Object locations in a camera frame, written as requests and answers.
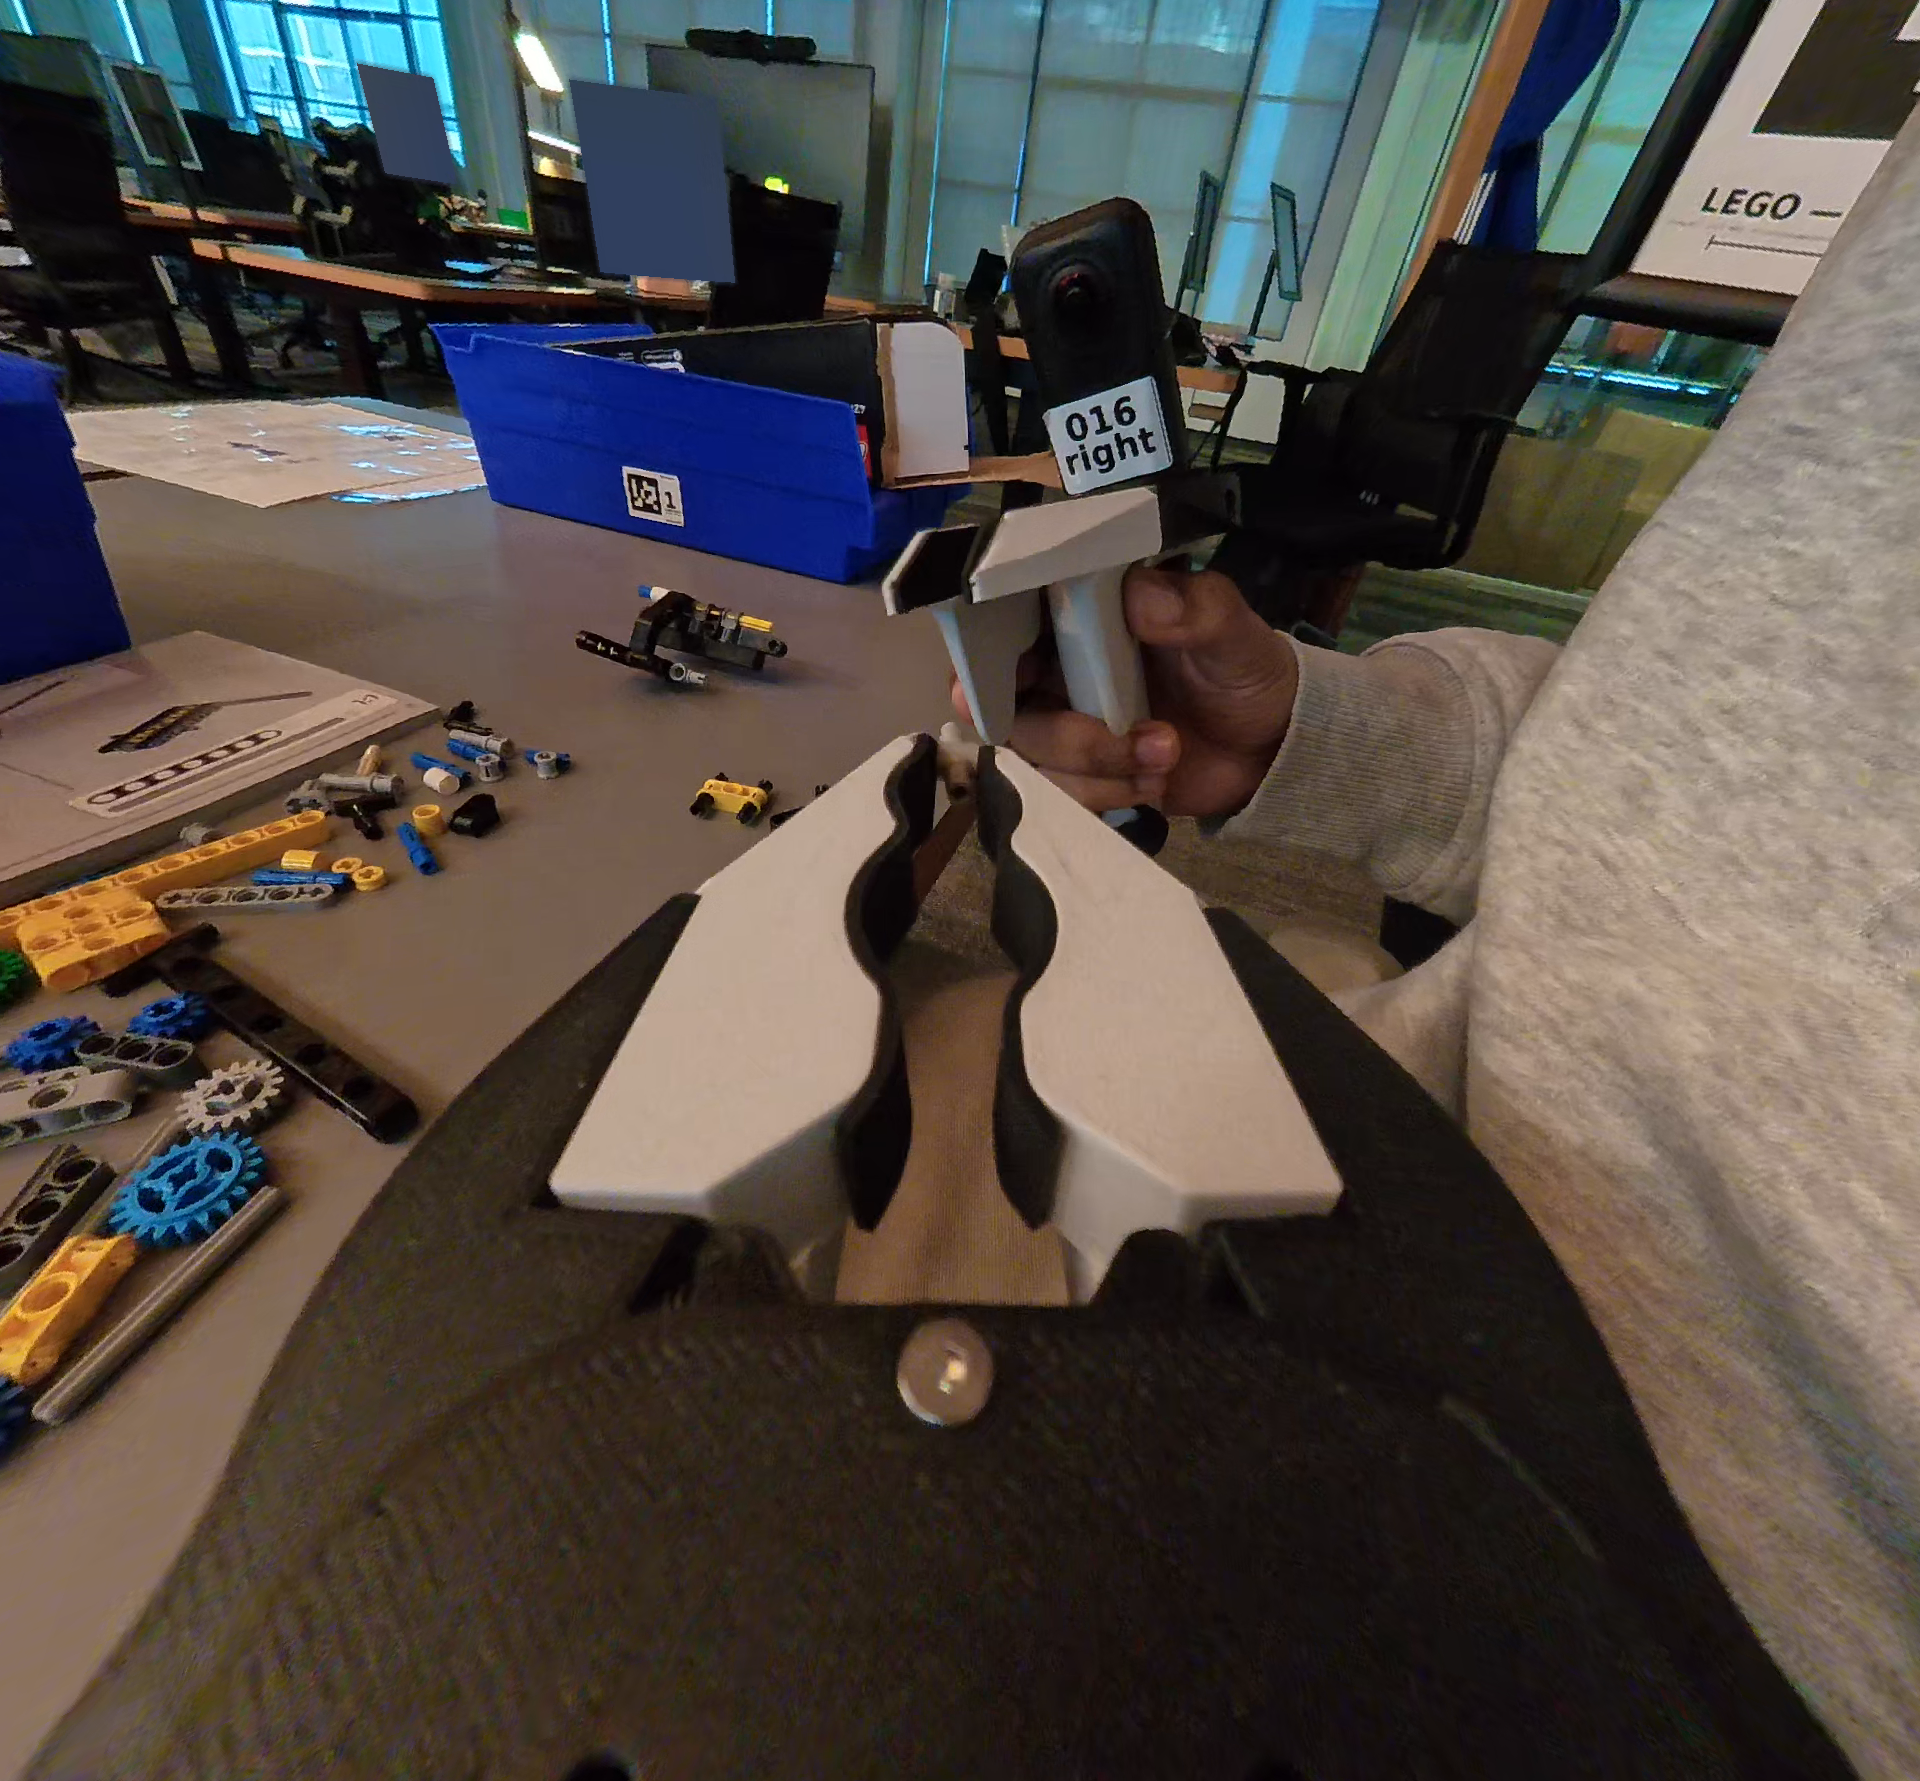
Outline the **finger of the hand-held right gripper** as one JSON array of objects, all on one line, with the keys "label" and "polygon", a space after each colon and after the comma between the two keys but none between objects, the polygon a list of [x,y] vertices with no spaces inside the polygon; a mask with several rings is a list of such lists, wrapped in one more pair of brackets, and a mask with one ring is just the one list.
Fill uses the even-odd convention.
[{"label": "finger of the hand-held right gripper", "polygon": [[999,538],[994,528],[923,529],[879,582],[890,618],[934,615],[971,735],[994,748],[1011,737],[1022,657],[1039,641],[1039,593],[1001,575]]},{"label": "finger of the hand-held right gripper", "polygon": [[967,579],[974,604],[1127,568],[1161,554],[1161,499],[1152,491],[1065,496],[1003,514]]}]

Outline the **blue plastic bin holding box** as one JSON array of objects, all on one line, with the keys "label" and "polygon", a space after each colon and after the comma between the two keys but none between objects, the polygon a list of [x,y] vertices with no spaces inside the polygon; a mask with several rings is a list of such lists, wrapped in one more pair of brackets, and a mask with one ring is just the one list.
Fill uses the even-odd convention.
[{"label": "blue plastic bin holding box", "polygon": [[883,487],[866,397],[714,380],[694,333],[432,326],[492,499],[512,512],[829,582],[943,524],[966,473]]}]

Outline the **grey lego gear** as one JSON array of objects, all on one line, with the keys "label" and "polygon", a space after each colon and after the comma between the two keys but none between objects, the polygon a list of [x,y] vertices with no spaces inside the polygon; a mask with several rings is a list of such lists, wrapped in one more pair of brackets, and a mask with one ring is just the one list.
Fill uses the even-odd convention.
[{"label": "grey lego gear", "polygon": [[278,1119],[286,1096],[286,1078],[275,1060],[239,1058],[185,1088],[176,1119],[186,1138],[254,1137]]}]

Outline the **long grey lego beam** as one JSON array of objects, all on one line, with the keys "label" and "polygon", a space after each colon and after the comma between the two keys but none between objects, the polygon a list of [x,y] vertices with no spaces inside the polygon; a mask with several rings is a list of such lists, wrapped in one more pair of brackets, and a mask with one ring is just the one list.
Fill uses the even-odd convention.
[{"label": "long grey lego beam", "polygon": [[37,1395],[33,1422],[52,1429],[73,1420],[131,1360],[183,1314],[257,1240],[284,1207],[284,1191],[269,1185],[170,1268],[71,1370]]}]

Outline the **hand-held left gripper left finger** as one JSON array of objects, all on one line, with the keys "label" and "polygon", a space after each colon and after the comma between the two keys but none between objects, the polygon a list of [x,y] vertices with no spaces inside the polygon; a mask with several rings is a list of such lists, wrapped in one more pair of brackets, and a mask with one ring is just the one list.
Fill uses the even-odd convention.
[{"label": "hand-held left gripper left finger", "polygon": [[708,878],[560,1152],[557,1202],[783,1249],[876,1229],[912,1122],[888,967],[937,787],[935,738],[895,738]]}]

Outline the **black office chair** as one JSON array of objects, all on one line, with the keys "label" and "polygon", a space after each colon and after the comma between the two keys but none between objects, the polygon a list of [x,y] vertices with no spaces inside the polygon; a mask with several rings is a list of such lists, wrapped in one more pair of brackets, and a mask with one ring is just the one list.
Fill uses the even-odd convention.
[{"label": "black office chair", "polygon": [[1252,375],[1282,380],[1279,433],[1239,473],[1212,570],[1285,630],[1321,576],[1452,566],[1588,278],[1579,255],[1444,240],[1361,370],[1243,360],[1236,397]]}]

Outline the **white instruction sheet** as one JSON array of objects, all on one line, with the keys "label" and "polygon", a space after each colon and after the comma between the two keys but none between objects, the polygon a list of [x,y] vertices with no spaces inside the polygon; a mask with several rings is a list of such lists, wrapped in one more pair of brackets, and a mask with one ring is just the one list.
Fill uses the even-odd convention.
[{"label": "white instruction sheet", "polygon": [[349,403],[229,401],[71,410],[78,459],[272,510],[308,499],[378,504],[486,484],[465,433]]}]

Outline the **black grey yellow lego assembly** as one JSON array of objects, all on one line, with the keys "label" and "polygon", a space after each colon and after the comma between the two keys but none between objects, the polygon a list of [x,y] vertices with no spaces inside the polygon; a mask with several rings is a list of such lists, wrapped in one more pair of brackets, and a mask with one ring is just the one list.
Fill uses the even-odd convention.
[{"label": "black grey yellow lego assembly", "polygon": [[663,585],[637,589],[628,641],[576,633],[574,644],[593,658],[689,689],[708,686],[708,666],[761,674],[790,653],[768,619]]}]

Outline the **hanging blue cloth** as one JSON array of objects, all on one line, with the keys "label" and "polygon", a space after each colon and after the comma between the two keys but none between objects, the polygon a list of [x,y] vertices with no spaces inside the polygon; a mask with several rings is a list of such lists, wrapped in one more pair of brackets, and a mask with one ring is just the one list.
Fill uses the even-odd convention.
[{"label": "hanging blue cloth", "polygon": [[1549,0],[1516,91],[1492,133],[1463,242],[1527,253],[1540,233],[1540,169],[1551,123],[1600,63],[1620,0]]}]

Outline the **large blue lego gear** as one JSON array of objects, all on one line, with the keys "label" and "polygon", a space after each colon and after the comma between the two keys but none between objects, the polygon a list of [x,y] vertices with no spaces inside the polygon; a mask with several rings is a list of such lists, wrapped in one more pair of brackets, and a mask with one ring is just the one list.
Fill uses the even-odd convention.
[{"label": "large blue lego gear", "polygon": [[189,1137],[157,1152],[115,1197],[106,1233],[142,1249],[191,1248],[209,1240],[266,1185],[262,1148],[245,1132]]}]

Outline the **long black lego beam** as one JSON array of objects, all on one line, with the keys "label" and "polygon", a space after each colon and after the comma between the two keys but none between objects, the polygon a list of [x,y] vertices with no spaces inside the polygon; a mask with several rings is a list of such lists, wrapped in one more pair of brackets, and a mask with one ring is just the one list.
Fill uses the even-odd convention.
[{"label": "long black lego beam", "polygon": [[214,1020],[275,1060],[326,1108],[381,1146],[400,1146],[421,1126],[415,1099],[251,979],[218,959],[220,931],[185,930],[139,956],[142,979],[201,997]]}]

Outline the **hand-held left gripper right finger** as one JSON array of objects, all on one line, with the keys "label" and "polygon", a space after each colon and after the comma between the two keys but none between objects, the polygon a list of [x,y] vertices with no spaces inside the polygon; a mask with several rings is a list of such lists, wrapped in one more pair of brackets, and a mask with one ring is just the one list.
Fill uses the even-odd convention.
[{"label": "hand-held left gripper right finger", "polygon": [[1191,891],[1003,749],[974,765],[1016,971],[999,1187],[1090,1296],[1135,1235],[1325,1216],[1341,1177]]}]

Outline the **light trousers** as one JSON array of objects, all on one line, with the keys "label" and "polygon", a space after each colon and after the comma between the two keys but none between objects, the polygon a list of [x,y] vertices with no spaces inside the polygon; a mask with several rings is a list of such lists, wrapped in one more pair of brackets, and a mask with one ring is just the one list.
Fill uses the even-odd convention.
[{"label": "light trousers", "polygon": [[1003,1194],[992,1138],[1001,1013],[1014,974],[912,937],[896,955],[910,1150],[872,1232],[846,1228],[841,1305],[1065,1307],[1065,1249]]}]

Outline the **white wall poster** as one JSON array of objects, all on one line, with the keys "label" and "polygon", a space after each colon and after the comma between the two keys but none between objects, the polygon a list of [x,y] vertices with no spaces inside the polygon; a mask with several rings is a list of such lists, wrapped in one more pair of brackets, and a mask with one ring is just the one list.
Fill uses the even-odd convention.
[{"label": "white wall poster", "polygon": [[1916,89],[1918,0],[1769,0],[1634,271],[1799,293]]}]

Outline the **long wooden desk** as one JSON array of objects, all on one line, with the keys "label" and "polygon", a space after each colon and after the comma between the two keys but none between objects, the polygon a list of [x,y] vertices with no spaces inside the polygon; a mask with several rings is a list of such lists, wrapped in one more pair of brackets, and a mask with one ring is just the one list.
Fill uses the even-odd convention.
[{"label": "long wooden desk", "polygon": [[297,248],[262,240],[264,235],[290,235],[296,223],[284,214],[260,209],[193,209],[131,199],[122,204],[122,218],[153,253],[180,258],[196,291],[211,295],[203,322],[224,375],[239,389],[251,384],[251,366],[228,293],[242,284],[320,306],[349,392],[357,397],[381,397],[381,374],[364,326],[370,311],[389,311],[422,329],[510,322],[594,326],[708,312],[708,295],[689,288],[651,284],[628,293],[605,284],[547,278],[421,278],[305,256]]}]

